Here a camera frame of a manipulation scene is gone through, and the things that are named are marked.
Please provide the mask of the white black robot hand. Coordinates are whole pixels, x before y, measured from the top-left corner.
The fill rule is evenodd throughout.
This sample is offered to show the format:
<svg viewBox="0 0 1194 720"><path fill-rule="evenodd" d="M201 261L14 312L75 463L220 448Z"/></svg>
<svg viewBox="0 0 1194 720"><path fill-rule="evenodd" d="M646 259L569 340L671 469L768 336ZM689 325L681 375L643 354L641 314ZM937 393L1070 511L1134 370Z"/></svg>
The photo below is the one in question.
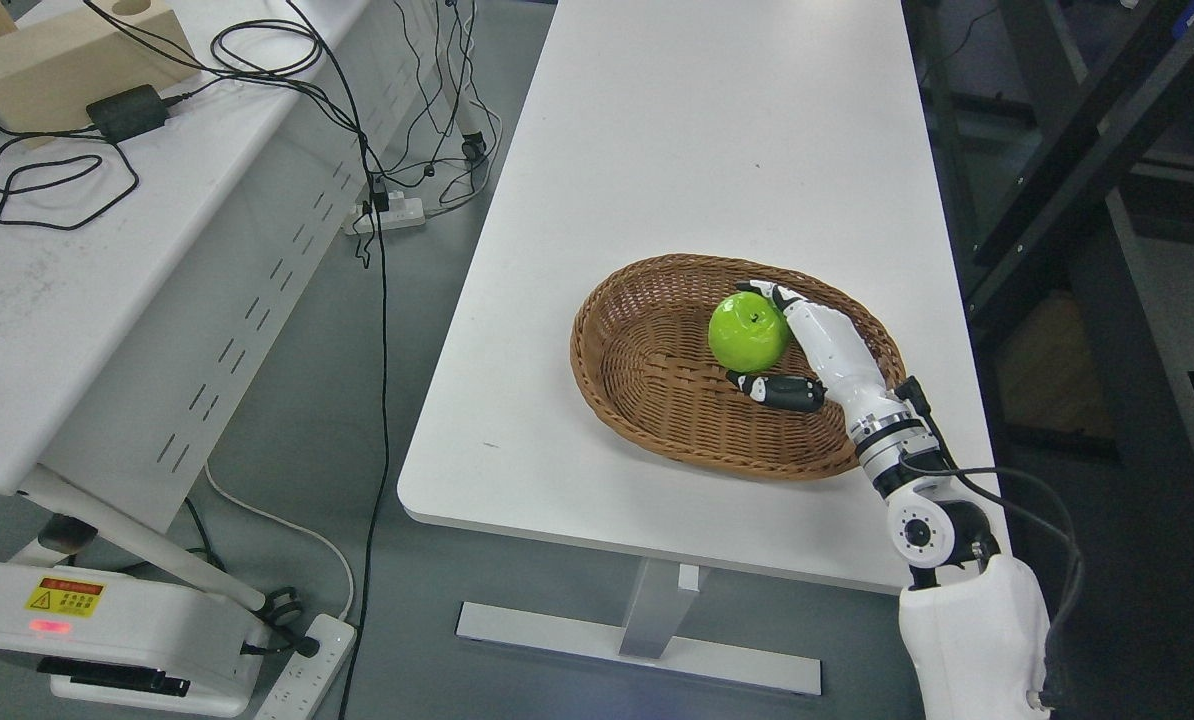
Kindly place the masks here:
<svg viewBox="0 0 1194 720"><path fill-rule="evenodd" d="M886 387L875 357L847 314L770 281L739 281L736 287L758 293L783 313L810 368L826 388L826 400L844 411L849 436L856 436L856 427L866 421L909 413Z"/></svg>

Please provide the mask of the white robot base unit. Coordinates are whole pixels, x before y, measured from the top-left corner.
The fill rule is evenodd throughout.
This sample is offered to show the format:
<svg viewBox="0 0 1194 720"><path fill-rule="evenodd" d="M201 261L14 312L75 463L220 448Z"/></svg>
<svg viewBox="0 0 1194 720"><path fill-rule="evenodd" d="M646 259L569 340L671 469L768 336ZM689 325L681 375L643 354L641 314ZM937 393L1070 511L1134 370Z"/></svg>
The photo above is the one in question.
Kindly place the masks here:
<svg viewBox="0 0 1194 720"><path fill-rule="evenodd" d="M221 593L0 562L0 656L45 673L61 699L236 716L269 636Z"/></svg>

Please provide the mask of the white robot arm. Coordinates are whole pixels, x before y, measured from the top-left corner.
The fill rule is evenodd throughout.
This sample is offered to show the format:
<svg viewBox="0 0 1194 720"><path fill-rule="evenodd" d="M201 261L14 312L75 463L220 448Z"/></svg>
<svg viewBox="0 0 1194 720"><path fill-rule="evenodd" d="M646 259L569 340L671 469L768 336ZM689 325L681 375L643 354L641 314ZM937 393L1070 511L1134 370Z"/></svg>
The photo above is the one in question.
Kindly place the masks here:
<svg viewBox="0 0 1194 720"><path fill-rule="evenodd" d="M885 537L911 570L900 635L929 719L1048 719L1048 611L1035 574L1004 550L985 498L943 442L894 396L853 398L847 433L885 501Z"/></svg>

